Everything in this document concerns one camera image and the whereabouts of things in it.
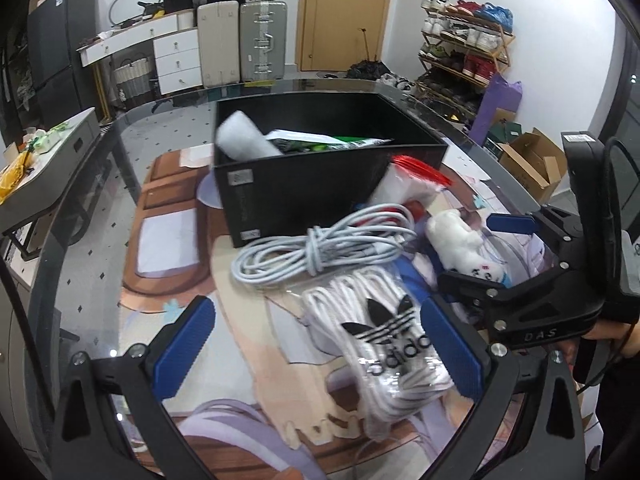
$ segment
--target adidas logo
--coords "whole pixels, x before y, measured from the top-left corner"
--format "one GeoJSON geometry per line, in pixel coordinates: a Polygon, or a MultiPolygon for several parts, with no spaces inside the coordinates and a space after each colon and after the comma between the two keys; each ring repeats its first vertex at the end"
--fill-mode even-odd
{"type": "Polygon", "coordinates": [[[376,326],[346,322],[342,327],[359,341],[386,346],[384,362],[374,362],[367,369],[372,375],[377,377],[382,375],[386,368],[398,368],[431,346],[424,334],[417,339],[408,336],[416,314],[414,303],[409,296],[400,300],[395,316],[371,298],[367,300],[367,310],[369,318],[376,326]]]}

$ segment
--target white stuffed animal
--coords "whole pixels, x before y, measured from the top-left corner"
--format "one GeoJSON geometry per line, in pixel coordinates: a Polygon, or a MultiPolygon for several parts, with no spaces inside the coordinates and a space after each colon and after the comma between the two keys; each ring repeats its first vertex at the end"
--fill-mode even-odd
{"type": "Polygon", "coordinates": [[[460,218],[457,209],[447,209],[429,218],[425,234],[445,269],[507,285],[504,267],[478,253],[482,237],[460,218]]]}

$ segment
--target purple bag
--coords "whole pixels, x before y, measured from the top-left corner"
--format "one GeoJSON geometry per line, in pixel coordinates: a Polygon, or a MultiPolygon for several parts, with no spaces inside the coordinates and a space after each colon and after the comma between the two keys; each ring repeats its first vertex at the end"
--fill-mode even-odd
{"type": "Polygon", "coordinates": [[[498,108],[508,112],[517,112],[522,100],[522,82],[509,83],[499,73],[496,73],[489,83],[474,125],[469,131],[469,137],[479,146],[489,133],[491,121],[494,120],[498,108]]]}

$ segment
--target white foam roll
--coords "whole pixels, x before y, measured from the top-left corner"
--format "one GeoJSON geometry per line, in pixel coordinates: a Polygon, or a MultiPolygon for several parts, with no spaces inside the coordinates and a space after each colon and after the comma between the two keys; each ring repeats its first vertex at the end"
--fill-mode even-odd
{"type": "Polygon", "coordinates": [[[238,162],[282,155],[244,112],[233,112],[218,127],[216,145],[238,162]]]}

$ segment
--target red shoe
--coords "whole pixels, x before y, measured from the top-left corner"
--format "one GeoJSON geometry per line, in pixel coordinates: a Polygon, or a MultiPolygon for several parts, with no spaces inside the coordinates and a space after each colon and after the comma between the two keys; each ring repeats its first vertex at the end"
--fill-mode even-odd
{"type": "Polygon", "coordinates": [[[469,54],[465,57],[465,67],[462,69],[462,73],[469,77],[475,76],[478,71],[478,66],[482,62],[484,62],[484,59],[469,54]]]}
{"type": "Polygon", "coordinates": [[[476,75],[474,76],[474,78],[476,79],[476,81],[488,85],[491,82],[491,79],[494,76],[495,72],[496,70],[494,63],[486,59],[481,59],[478,62],[478,69],[476,70],[476,75]]]}
{"type": "Polygon", "coordinates": [[[482,5],[476,4],[475,2],[466,2],[465,0],[458,0],[458,9],[459,14],[466,14],[467,16],[473,16],[476,10],[480,10],[482,5]]]}

